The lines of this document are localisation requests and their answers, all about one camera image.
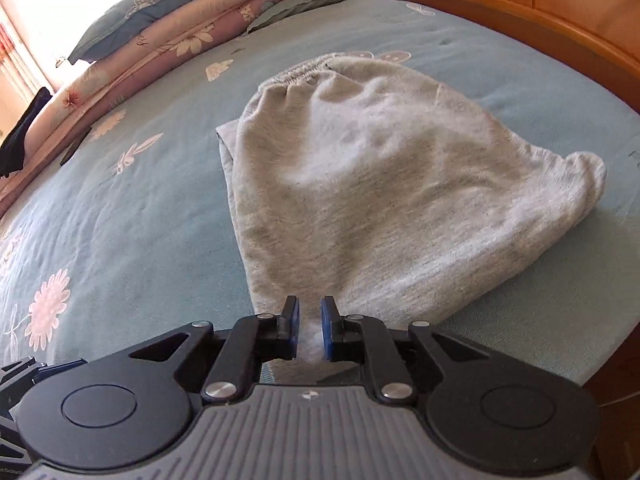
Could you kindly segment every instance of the wooden bed frame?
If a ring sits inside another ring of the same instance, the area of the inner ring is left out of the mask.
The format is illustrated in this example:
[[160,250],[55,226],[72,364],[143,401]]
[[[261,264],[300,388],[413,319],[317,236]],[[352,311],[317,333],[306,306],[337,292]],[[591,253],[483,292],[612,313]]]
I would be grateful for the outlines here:
[[[599,33],[597,27],[537,9],[534,0],[529,0],[530,4],[510,0],[407,1],[455,14],[525,43],[601,84],[640,113],[640,55],[635,55],[640,53],[640,0],[625,0],[632,12],[637,11],[638,21],[635,30],[618,35],[617,42]],[[630,429],[640,424],[640,418],[625,421],[631,413],[640,413],[640,325],[585,387],[599,405],[607,406],[602,409],[603,429],[591,472],[607,480],[626,478],[623,474],[632,471],[621,464],[640,460],[640,438]],[[627,397],[632,398],[619,404]],[[617,411],[610,409],[614,404]],[[612,422],[609,414],[613,412],[618,419]],[[622,434],[621,424],[628,426]]]

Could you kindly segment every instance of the striped curtain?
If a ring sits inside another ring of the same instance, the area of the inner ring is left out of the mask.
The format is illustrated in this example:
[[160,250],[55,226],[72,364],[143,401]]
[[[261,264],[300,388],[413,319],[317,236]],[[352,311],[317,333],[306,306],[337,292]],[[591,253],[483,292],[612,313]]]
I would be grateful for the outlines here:
[[16,93],[27,104],[31,102],[39,88],[50,86],[1,6],[0,73],[6,77]]

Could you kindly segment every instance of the green pillow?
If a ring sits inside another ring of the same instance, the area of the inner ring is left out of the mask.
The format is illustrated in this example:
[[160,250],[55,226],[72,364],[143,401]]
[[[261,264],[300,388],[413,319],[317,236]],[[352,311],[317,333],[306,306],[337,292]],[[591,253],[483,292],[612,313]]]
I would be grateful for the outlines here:
[[265,10],[246,30],[246,33],[253,32],[259,28],[279,22],[288,16],[305,12],[306,10],[317,9],[331,4],[337,4],[343,0],[282,0],[273,7]]

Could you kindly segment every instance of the pink blanket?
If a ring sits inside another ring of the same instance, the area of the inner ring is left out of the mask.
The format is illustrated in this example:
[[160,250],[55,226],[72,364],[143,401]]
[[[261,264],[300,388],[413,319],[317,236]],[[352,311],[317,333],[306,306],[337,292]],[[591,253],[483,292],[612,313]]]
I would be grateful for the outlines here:
[[[33,179],[88,126],[177,66],[214,46],[239,36],[264,10],[279,1],[282,0],[248,0],[222,15],[214,14],[204,19],[195,27],[192,25],[193,20],[182,22],[187,23],[188,27],[182,28],[181,33],[173,39],[162,40],[153,49],[149,49],[150,44],[140,45],[137,50],[143,50],[146,56],[135,59],[136,56],[132,56],[131,53],[136,49],[133,49],[130,42],[111,56],[91,65],[70,86],[59,91],[52,100],[57,100],[58,104],[69,104],[67,107],[70,108],[69,114],[58,121],[55,120],[57,119],[55,113],[52,114],[51,110],[44,108],[36,118],[36,120],[40,119],[39,124],[34,121],[36,132],[45,137],[44,141],[37,148],[32,148],[31,153],[25,155],[25,164],[21,171],[12,173],[9,178],[0,179],[0,217]],[[185,7],[187,6],[181,7],[172,14],[181,12]],[[148,32],[160,22],[162,20],[143,31],[139,38],[147,38]],[[129,66],[113,63],[113,58],[127,62]],[[94,69],[100,63],[103,67],[112,67],[112,70],[108,72],[100,67],[98,67],[100,70]],[[55,126],[52,126],[52,120],[57,123]]]

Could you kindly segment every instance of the blue pillow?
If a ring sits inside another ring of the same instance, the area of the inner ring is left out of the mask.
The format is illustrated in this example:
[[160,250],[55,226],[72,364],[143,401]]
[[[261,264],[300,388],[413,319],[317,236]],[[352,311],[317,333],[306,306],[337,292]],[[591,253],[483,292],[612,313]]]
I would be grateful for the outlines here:
[[246,33],[253,32],[259,28],[279,22],[288,16],[305,12],[306,10],[317,9],[331,4],[337,4],[343,0],[282,0],[273,7],[265,10],[255,19],[246,30]]
[[86,30],[67,57],[92,62],[108,56],[163,16],[191,0],[121,0]]

